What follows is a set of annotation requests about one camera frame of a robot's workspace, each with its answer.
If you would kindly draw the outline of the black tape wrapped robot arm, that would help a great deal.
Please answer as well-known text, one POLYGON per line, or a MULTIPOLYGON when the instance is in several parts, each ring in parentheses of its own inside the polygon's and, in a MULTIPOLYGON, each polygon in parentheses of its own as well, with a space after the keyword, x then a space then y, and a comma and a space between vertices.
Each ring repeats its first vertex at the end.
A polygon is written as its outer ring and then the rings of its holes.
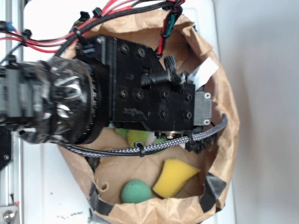
POLYGON ((160 63, 152 48, 100 35, 84 39, 72 59, 0 69, 0 124, 27 142, 89 144, 104 127, 189 133, 211 122, 212 99, 178 73, 173 56, 160 63))

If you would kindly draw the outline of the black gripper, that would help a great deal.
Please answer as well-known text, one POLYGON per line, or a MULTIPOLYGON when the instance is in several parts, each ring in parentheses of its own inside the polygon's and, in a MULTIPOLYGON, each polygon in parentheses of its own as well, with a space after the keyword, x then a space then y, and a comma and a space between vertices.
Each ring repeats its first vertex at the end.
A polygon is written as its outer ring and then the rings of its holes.
POLYGON ((96 126, 186 133, 210 125, 212 99, 203 87, 219 69, 207 58, 190 75, 177 73, 167 56, 107 35, 84 39, 76 58, 85 62, 97 88, 96 126))

